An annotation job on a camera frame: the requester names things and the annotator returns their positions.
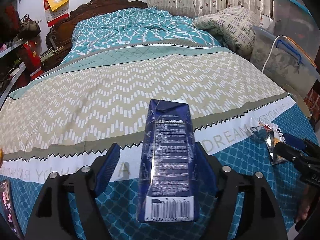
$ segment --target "foil packet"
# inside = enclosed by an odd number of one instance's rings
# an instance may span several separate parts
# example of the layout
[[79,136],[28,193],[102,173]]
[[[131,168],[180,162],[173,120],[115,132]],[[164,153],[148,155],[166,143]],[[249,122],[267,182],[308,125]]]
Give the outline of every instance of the foil packet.
[[276,165],[286,162],[287,160],[274,153],[274,147],[278,142],[285,143],[285,138],[282,130],[275,123],[266,123],[258,121],[258,125],[251,127],[253,138],[259,142],[265,142],[270,154],[271,164]]

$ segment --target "phone screen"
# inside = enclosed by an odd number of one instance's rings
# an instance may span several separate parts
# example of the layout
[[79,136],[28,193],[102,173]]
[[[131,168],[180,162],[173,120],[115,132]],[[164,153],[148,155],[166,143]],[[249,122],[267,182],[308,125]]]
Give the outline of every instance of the phone screen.
[[20,225],[16,217],[16,213],[13,207],[11,184],[9,180],[5,179],[2,182],[0,182],[0,195],[1,195],[0,206],[4,213],[4,220],[7,222],[11,230],[15,232],[16,236],[19,239],[23,240],[24,236],[21,231]]

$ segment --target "white cable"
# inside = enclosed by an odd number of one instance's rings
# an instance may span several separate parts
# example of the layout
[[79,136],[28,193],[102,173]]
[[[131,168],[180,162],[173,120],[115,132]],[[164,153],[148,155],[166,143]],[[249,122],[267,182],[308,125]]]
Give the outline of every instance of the white cable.
[[266,64],[267,64],[267,62],[268,62],[268,60],[269,60],[270,56],[271,56],[271,53],[272,53],[273,47],[275,46],[275,44],[276,44],[276,42],[277,42],[277,40],[278,40],[279,38],[285,38],[285,39],[287,39],[287,37],[286,37],[286,36],[283,36],[283,35],[279,35],[278,37],[276,37],[275,41],[274,41],[274,42],[273,42],[273,44],[272,44],[272,47],[271,47],[271,50],[270,50],[269,56],[267,57],[267,60],[266,60],[266,62],[264,63],[263,68],[262,68],[262,70],[261,70],[261,72],[262,72],[262,73],[263,73],[263,71],[264,71],[264,68],[266,67]]

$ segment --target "patterned pillow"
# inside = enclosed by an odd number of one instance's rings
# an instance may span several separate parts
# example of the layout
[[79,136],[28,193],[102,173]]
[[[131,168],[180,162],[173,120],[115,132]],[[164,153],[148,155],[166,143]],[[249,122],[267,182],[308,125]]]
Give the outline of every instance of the patterned pillow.
[[241,6],[226,8],[216,14],[198,17],[193,25],[208,30],[212,36],[222,35],[229,49],[242,57],[250,56],[255,33],[252,26],[259,25],[260,17]]

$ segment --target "carved wooden headboard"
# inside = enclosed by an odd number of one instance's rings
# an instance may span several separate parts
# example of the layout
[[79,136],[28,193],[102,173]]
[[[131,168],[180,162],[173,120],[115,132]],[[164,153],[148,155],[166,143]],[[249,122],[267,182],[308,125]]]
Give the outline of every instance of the carved wooden headboard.
[[82,20],[89,19],[96,15],[115,12],[126,8],[147,8],[147,4],[141,1],[128,0],[91,0],[87,4],[80,5],[76,10],[70,12],[70,17],[65,18],[56,23],[50,30],[50,33],[45,38],[48,49],[52,47],[50,38],[53,39],[57,48],[63,46],[61,51],[56,56],[56,65],[59,65],[64,57],[72,48],[71,36],[76,24]]

